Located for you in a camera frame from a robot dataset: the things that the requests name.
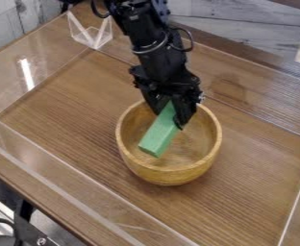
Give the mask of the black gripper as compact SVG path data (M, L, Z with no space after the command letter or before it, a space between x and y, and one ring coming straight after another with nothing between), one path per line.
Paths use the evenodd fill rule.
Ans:
M161 114L173 99L177 114L174 121L182 130L197 113L203 91L199 77L187 69L187 55L191 47L185 47L181 39L142 40L133 43L133 53L141 64L130 73L135 87L155 114Z

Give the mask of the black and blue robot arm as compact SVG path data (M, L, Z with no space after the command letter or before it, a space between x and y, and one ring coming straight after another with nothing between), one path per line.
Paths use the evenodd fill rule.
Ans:
M84 0L59 0L79 4ZM187 69L187 53L194 45L185 44L191 32L169 21L167 0L87 0L92 13L111 17L131 41L139 63L130 68L135 87L155 113L174 106L173 120L183 128L197 113L203 91L199 77Z

